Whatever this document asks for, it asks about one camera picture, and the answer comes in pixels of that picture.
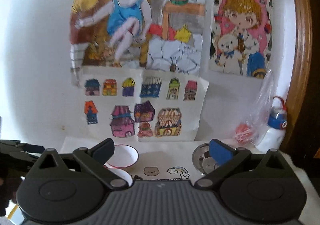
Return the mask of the white red-rimmed bowl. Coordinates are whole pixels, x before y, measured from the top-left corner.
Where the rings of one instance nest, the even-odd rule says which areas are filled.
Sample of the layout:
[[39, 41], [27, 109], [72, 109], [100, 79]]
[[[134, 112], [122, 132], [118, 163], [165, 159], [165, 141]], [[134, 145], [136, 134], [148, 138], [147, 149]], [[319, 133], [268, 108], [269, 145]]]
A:
[[114, 168], [128, 168], [133, 166], [139, 159], [137, 150], [126, 144], [118, 144], [114, 146], [114, 154], [107, 160], [105, 165]]

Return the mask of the white floral bowl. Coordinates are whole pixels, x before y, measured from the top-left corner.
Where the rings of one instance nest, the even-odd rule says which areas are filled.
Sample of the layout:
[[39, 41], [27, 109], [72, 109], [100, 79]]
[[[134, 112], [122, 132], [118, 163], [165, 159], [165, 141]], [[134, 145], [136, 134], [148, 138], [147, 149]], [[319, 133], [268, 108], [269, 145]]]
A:
[[133, 178], [127, 171], [119, 168], [107, 167], [107, 169], [112, 173], [116, 174], [117, 176], [119, 176], [120, 178], [124, 179], [128, 183], [129, 187], [131, 187], [131, 185], [133, 184]]

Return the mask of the rear steel plate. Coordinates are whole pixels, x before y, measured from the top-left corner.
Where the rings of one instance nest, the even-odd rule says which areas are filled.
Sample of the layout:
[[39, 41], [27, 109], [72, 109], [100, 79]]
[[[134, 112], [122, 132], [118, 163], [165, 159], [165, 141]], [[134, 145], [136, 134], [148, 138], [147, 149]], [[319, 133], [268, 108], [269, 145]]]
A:
[[192, 163], [202, 176], [208, 175], [219, 167], [209, 154], [209, 143], [203, 143], [193, 151]]

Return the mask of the clear plastic bag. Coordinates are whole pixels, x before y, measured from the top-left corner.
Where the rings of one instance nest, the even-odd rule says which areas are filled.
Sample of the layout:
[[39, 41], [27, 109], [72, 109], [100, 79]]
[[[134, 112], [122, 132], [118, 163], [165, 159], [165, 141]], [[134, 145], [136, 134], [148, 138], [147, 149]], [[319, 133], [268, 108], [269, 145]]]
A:
[[247, 114], [235, 129], [234, 139], [239, 144], [255, 143], [259, 133], [267, 124], [274, 95], [274, 74], [267, 71], [256, 99], [248, 108]]

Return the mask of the white bottle blue cap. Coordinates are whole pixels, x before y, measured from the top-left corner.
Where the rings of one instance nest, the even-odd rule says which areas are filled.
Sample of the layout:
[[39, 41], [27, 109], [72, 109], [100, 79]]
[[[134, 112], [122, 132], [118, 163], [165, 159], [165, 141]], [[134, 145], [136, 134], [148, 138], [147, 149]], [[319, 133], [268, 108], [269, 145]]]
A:
[[280, 100], [280, 106], [272, 106], [267, 124], [261, 130], [255, 147], [265, 154], [269, 149], [279, 149], [287, 128], [287, 108], [283, 98], [274, 96]]

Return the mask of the houses drawing paper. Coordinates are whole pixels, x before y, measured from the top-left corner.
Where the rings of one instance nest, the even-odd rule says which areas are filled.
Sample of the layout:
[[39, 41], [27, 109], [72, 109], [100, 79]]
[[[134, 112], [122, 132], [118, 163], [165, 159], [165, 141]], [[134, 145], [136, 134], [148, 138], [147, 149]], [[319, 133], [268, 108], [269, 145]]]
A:
[[193, 141], [208, 81], [155, 70], [84, 66], [71, 108], [73, 137]]

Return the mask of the white printed table mat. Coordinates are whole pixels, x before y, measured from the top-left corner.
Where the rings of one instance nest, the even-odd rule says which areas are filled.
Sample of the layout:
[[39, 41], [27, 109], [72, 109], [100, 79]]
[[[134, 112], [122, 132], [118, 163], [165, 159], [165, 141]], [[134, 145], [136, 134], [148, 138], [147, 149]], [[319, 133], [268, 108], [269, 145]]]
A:
[[[193, 151], [205, 141], [193, 142], [164, 142], [144, 141], [133, 139], [114, 139], [115, 144], [127, 144], [134, 147], [139, 153], [138, 161], [126, 171], [132, 176], [138, 175], [143, 179], [179, 178], [181, 172], [169, 174], [167, 170], [172, 167], [182, 167], [189, 174], [191, 182], [195, 182], [202, 175], [192, 162]], [[299, 217], [303, 224], [319, 224], [319, 196], [313, 187], [307, 173], [296, 167], [291, 157], [282, 153], [285, 160], [299, 178], [307, 194], [306, 205]]]

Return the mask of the anime girl bear drawing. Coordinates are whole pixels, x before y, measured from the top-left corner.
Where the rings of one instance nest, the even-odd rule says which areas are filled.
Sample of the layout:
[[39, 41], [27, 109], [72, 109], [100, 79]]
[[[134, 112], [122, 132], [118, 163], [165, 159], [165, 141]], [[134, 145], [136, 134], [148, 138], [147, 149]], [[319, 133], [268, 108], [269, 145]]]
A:
[[209, 70], [263, 79], [272, 50], [272, 0], [214, 0]]

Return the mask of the girl with fan drawing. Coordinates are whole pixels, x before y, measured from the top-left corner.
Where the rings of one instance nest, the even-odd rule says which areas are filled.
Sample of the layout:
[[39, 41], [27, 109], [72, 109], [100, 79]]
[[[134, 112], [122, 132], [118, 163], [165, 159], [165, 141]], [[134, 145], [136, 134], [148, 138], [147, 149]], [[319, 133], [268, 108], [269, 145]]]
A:
[[73, 0], [71, 67], [197, 74], [206, 0]]

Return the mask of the wooden door frame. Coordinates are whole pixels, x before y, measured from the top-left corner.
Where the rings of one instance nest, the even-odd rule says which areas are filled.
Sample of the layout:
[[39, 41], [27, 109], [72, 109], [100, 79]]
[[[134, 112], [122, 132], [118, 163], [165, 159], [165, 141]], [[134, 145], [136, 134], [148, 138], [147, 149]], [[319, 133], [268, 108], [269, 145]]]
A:
[[309, 81], [312, 58], [312, 15], [310, 0], [294, 0], [296, 10], [295, 58], [286, 105], [289, 107], [289, 127], [280, 150], [289, 150]]

